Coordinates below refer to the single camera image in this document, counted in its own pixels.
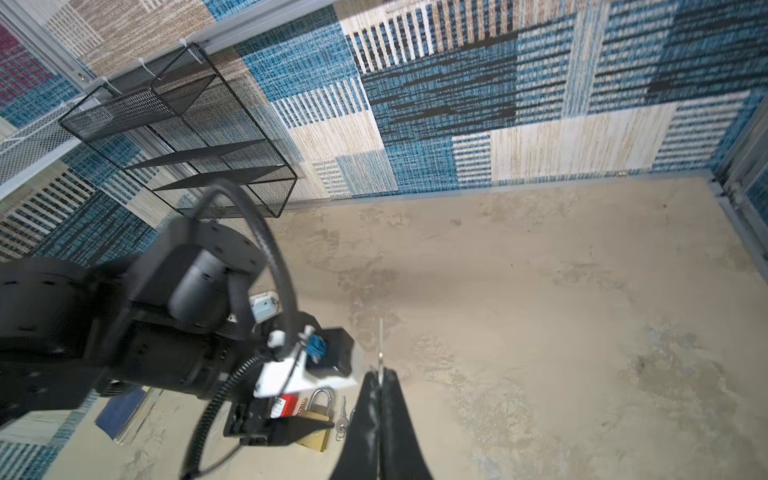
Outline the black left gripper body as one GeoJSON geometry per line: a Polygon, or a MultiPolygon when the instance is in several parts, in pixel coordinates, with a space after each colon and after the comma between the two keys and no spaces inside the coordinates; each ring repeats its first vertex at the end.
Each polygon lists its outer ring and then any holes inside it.
{"type": "Polygon", "coordinates": [[[223,436],[237,439],[242,446],[282,447],[315,430],[312,424],[299,416],[271,419],[269,400],[251,399],[231,405],[223,436]]]}

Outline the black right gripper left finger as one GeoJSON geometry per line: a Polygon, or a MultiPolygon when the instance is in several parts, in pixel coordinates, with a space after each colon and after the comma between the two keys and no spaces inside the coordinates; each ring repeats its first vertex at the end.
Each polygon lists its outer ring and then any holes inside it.
{"type": "Polygon", "coordinates": [[[381,387],[378,374],[368,372],[356,404],[346,441],[330,479],[376,480],[379,476],[381,387]]]}

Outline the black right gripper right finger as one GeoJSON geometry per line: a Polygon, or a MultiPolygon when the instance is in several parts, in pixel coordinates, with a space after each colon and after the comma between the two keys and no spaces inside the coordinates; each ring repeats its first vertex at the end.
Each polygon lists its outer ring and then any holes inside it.
{"type": "Polygon", "coordinates": [[[383,370],[380,393],[379,478],[432,479],[393,369],[383,370]]]}

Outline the red padlock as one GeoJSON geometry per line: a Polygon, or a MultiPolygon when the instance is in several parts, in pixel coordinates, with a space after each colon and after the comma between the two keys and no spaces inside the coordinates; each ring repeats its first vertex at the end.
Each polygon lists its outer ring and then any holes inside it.
{"type": "Polygon", "coordinates": [[[294,394],[283,394],[273,399],[270,418],[277,419],[294,415],[299,398],[294,394]]]}

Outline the brass padlock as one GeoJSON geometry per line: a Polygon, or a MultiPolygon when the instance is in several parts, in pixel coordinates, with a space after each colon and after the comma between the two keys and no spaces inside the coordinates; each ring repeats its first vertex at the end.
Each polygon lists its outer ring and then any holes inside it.
{"type": "Polygon", "coordinates": [[[302,402],[298,416],[312,420],[315,430],[296,441],[296,444],[323,453],[333,428],[335,391],[332,388],[316,389],[302,402]]]}

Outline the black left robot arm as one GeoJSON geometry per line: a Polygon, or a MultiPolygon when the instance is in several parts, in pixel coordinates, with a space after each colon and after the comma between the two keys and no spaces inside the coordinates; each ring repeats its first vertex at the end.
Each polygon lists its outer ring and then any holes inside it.
{"type": "Polygon", "coordinates": [[[48,257],[2,265],[1,422],[74,409],[91,393],[189,394],[207,404],[180,471],[197,479],[224,404],[226,434],[243,446],[286,446],[329,428],[271,418],[271,395],[255,393],[270,364],[300,357],[314,322],[298,309],[258,208],[240,186],[216,180],[142,254],[90,268],[48,257]]]}

